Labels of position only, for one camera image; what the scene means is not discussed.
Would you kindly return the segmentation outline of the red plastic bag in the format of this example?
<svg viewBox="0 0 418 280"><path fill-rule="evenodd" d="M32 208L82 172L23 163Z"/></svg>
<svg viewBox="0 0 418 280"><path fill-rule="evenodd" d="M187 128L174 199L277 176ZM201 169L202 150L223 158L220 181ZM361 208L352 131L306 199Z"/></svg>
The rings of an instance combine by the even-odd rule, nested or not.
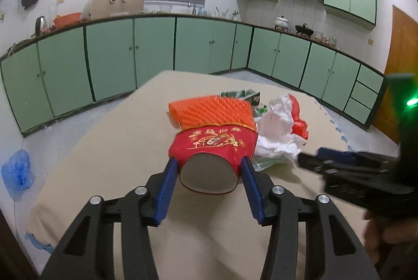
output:
<svg viewBox="0 0 418 280"><path fill-rule="evenodd" d="M289 94L291 100L292 110L291 115L293 119L292 133L300 136L304 140L308 140L309 132L307 131L307 123L300 118L300 105L296 97Z"/></svg>

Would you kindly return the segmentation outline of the white plastic bag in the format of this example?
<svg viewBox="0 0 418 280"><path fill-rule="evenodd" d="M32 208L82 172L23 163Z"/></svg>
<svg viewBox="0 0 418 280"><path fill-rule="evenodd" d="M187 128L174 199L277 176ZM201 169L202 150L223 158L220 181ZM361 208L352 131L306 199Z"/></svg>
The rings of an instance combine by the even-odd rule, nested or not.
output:
<svg viewBox="0 0 418 280"><path fill-rule="evenodd" d="M257 132L255 156L296 159L309 138L297 98L287 93L270 100L268 111L257 121Z"/></svg>

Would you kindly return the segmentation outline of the red paper cup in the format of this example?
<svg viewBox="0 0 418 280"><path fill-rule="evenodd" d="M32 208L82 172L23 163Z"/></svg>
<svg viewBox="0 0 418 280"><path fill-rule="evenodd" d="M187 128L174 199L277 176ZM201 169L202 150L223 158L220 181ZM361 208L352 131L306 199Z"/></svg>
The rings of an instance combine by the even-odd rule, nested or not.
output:
<svg viewBox="0 0 418 280"><path fill-rule="evenodd" d="M169 157L178 161L185 188L202 194L228 194L240 179L243 157L254 155L258 133L238 125L208 125L178 133Z"/></svg>

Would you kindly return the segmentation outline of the orange foam fruit net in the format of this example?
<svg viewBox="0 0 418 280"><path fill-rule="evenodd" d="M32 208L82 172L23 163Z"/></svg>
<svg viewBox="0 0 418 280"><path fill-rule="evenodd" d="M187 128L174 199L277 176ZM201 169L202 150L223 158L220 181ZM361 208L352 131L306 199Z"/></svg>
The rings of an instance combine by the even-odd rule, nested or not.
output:
<svg viewBox="0 0 418 280"><path fill-rule="evenodd" d="M203 96L173 101L168 104L168 109L183 130L230 124L256 130L252 107L245 100Z"/></svg>

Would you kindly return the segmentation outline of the green lower kitchen cabinets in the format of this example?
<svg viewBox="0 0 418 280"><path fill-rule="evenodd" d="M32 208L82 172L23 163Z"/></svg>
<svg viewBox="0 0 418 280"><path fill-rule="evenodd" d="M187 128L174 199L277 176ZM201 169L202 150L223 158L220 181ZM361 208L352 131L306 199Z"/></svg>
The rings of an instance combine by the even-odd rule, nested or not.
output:
<svg viewBox="0 0 418 280"><path fill-rule="evenodd" d="M316 98L363 129L387 88L378 70L311 38L197 16L78 23L21 43L1 58L21 134L131 93L169 70L247 70Z"/></svg>

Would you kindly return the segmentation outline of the green flattened carton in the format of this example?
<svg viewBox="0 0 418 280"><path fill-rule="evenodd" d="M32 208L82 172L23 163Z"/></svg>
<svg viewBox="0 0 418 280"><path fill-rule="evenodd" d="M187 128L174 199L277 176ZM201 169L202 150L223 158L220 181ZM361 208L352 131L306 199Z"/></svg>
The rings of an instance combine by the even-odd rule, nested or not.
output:
<svg viewBox="0 0 418 280"><path fill-rule="evenodd" d="M251 106L257 106L260 104L260 92L254 91L252 89L243 89L240 91L228 91L222 92L220 97L226 98L236 98L239 100L245 100L250 103Z"/></svg>

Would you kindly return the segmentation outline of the brown wooden door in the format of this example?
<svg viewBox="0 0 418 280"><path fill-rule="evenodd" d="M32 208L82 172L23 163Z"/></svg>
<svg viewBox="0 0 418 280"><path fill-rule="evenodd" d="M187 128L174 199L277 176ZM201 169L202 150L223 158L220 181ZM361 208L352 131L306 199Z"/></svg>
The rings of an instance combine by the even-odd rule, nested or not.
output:
<svg viewBox="0 0 418 280"><path fill-rule="evenodd" d="M385 74L417 74L417 22L404 11L392 6L392 37ZM395 143L400 143L392 97L387 90L373 120L373 126Z"/></svg>

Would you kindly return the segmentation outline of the black wok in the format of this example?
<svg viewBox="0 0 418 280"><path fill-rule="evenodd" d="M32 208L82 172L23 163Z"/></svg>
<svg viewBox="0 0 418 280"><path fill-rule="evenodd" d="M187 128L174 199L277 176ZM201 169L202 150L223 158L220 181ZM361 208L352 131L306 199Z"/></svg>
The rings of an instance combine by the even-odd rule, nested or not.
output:
<svg viewBox="0 0 418 280"><path fill-rule="evenodd" d="M306 23L304 23L303 25L295 25L295 29L297 35L305 35L308 38L310 38L314 34L314 31L310 29Z"/></svg>

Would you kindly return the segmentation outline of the white cooking pot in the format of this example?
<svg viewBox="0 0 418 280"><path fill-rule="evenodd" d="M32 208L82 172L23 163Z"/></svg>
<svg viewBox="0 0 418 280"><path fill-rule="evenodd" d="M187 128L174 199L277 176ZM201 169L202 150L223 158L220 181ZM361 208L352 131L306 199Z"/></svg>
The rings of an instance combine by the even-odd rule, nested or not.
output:
<svg viewBox="0 0 418 280"><path fill-rule="evenodd" d="M283 16L276 17L274 21L274 28L282 31L288 31L289 21Z"/></svg>

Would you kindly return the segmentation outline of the blue plastic bag on floor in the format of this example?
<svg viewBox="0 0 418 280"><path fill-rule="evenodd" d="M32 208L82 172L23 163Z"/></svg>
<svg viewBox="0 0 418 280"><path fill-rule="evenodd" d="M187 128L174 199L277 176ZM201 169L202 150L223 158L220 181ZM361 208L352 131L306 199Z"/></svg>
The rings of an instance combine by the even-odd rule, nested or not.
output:
<svg viewBox="0 0 418 280"><path fill-rule="evenodd" d="M23 149L16 151L2 165L1 177L11 198L20 201L23 192L31 188L35 181L28 152Z"/></svg>

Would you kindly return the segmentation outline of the chrome sink faucet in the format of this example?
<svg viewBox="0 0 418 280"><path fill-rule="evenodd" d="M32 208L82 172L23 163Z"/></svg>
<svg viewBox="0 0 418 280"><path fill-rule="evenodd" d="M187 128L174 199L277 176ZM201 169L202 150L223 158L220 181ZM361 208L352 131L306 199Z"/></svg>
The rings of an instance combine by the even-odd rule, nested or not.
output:
<svg viewBox="0 0 418 280"><path fill-rule="evenodd" d="M197 0L190 0L188 3L188 7L192 8L192 14L196 15L196 5L197 5Z"/></svg>

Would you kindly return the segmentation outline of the orange plastic basket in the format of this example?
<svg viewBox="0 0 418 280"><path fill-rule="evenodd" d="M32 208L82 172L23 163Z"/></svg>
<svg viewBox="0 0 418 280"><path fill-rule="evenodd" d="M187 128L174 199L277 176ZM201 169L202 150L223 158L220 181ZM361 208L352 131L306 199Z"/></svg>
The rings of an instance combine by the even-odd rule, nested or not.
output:
<svg viewBox="0 0 418 280"><path fill-rule="evenodd" d="M71 13L63 16L56 16L53 23L56 28L65 28L80 22L81 13Z"/></svg>

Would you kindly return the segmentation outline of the electric kettle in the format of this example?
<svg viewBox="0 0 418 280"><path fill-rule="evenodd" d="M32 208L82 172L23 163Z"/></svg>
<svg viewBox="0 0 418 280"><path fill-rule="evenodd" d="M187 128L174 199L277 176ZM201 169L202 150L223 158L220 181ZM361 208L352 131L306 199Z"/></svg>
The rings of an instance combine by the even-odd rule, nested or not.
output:
<svg viewBox="0 0 418 280"><path fill-rule="evenodd" d="M47 28L48 28L48 22L45 16L40 16L36 18L36 23L35 23L36 36L41 36L44 30Z"/></svg>

